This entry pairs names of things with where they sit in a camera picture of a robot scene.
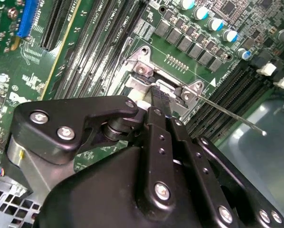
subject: thin metal rod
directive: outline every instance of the thin metal rod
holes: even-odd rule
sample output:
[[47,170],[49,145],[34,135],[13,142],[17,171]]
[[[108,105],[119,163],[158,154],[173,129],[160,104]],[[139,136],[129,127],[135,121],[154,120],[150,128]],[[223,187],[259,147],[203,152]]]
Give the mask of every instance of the thin metal rod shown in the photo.
[[194,95],[196,95],[198,98],[200,98],[202,101],[208,103],[209,105],[213,106],[214,108],[222,111],[223,113],[229,115],[230,117],[234,118],[235,120],[241,121],[242,123],[246,124],[247,126],[249,126],[250,128],[252,128],[253,130],[257,131],[258,133],[262,134],[263,136],[267,136],[266,131],[262,130],[261,128],[257,127],[255,124],[253,124],[252,122],[242,118],[239,115],[236,115],[232,112],[230,112],[229,110],[219,106],[218,104],[206,99],[205,97],[202,97],[201,95],[197,94],[196,91],[188,89],[191,93],[193,93]]

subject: motherboard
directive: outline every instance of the motherboard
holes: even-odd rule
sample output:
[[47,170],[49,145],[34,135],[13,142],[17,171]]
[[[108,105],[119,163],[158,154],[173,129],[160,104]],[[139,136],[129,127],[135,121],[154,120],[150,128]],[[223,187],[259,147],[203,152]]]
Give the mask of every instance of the motherboard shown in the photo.
[[[0,157],[14,108],[157,84],[191,137],[224,140],[284,89],[284,0],[0,0]],[[76,157],[75,169],[126,146]]]

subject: blue pcie slot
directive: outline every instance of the blue pcie slot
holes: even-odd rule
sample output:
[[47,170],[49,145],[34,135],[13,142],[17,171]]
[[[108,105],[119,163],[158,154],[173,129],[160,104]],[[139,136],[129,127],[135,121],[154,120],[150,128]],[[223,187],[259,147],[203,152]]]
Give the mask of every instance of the blue pcie slot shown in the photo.
[[24,13],[17,35],[21,38],[27,37],[32,29],[34,16],[38,9],[39,0],[26,0]]

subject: mounting hole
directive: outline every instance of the mounting hole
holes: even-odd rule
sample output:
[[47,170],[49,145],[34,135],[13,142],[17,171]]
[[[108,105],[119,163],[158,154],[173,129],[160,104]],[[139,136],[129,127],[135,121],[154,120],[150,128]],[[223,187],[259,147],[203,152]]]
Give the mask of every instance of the mounting hole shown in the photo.
[[142,54],[147,55],[148,54],[148,50],[146,48],[142,48]]
[[164,13],[165,10],[166,10],[165,6],[161,6],[161,7],[160,7],[160,12]]
[[208,169],[207,169],[207,168],[204,168],[204,169],[203,169],[203,172],[204,172],[205,174],[208,174]]
[[165,150],[163,148],[160,148],[159,153],[162,154],[162,155],[165,155]]

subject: integrated circuit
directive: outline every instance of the integrated circuit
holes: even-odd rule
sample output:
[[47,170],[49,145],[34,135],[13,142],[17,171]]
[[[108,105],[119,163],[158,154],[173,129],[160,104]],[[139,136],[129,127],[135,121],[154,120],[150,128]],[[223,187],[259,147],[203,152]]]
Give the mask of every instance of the integrated circuit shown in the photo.
[[175,44],[179,40],[180,36],[181,32],[178,29],[173,28],[169,36],[166,38],[166,40],[171,44]]
[[258,35],[260,34],[260,32],[258,30],[256,30],[253,34],[252,34],[252,38],[256,38],[258,37]]
[[203,48],[199,44],[195,44],[195,46],[192,48],[192,50],[189,52],[189,56],[196,59]]
[[209,53],[208,51],[205,51],[203,55],[200,57],[200,59],[198,60],[198,62],[206,66],[212,58],[213,58],[213,55]]
[[166,19],[166,20],[170,20],[173,15],[174,15],[174,13],[170,9],[168,9],[166,11],[166,13],[164,14],[163,18]]
[[196,29],[194,27],[190,26],[188,28],[188,30],[186,31],[186,35],[191,36],[194,31],[196,31]]
[[273,44],[274,44],[274,41],[271,38],[266,39],[264,42],[264,45],[268,48],[271,47]]
[[229,14],[232,13],[233,9],[235,9],[235,4],[232,3],[231,1],[228,1],[228,2],[225,4],[225,6],[222,8],[221,11],[222,11],[224,14],[229,15]]
[[179,18],[175,26],[181,29],[183,24],[184,24],[184,20],[182,18]]
[[210,41],[207,45],[207,50],[211,51],[214,46],[215,46],[215,43],[213,41]]
[[260,5],[265,8],[268,9],[273,3],[273,0],[263,0]]
[[210,64],[208,67],[212,72],[216,72],[222,65],[222,61],[218,58],[215,58],[215,60]]
[[255,41],[248,37],[246,38],[245,42],[243,43],[243,47],[246,49],[246,50],[249,50],[253,45],[255,44]]
[[201,44],[205,37],[206,37],[206,36],[204,36],[204,35],[201,33],[201,34],[198,36],[198,38],[197,38],[197,42]]
[[161,20],[157,29],[155,30],[155,33],[160,37],[164,37],[169,27],[170,27],[170,24],[167,21]]
[[187,52],[192,43],[193,41],[189,37],[184,36],[183,40],[178,45],[178,48],[183,52]]

